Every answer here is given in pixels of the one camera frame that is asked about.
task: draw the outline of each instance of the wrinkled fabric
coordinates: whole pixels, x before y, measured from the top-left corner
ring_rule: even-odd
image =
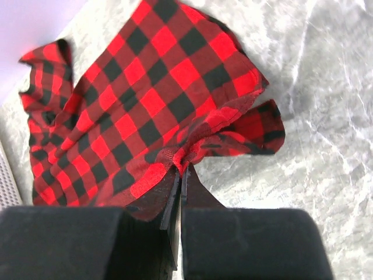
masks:
[[[175,166],[271,155],[284,142],[268,85],[232,32],[175,0],[143,0],[72,86],[68,42],[24,55],[35,205],[126,206]]]

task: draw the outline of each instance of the vent grille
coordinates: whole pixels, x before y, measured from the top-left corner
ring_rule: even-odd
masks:
[[[0,142],[0,211],[20,204],[22,200]]]

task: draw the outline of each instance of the white wall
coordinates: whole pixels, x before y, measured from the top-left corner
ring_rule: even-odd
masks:
[[[87,0],[0,0],[0,104],[27,67],[26,52],[54,41]]]

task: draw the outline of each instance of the gray marble surface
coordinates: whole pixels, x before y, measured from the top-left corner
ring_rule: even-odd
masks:
[[[73,42],[75,82],[138,2],[90,0],[66,27],[61,37]],[[274,98],[287,132],[275,156],[205,159],[196,167],[202,182],[229,207],[307,210],[336,279],[373,279],[373,2],[186,3],[236,32],[271,83],[258,103]],[[30,203],[27,117],[16,91],[0,107],[0,140]]]

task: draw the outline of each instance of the red and black checkered fabric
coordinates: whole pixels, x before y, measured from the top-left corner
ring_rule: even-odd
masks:
[[[284,142],[268,84],[218,20],[176,0],[143,0],[75,88],[68,43],[22,57],[36,205],[125,206],[176,166],[269,155]]]

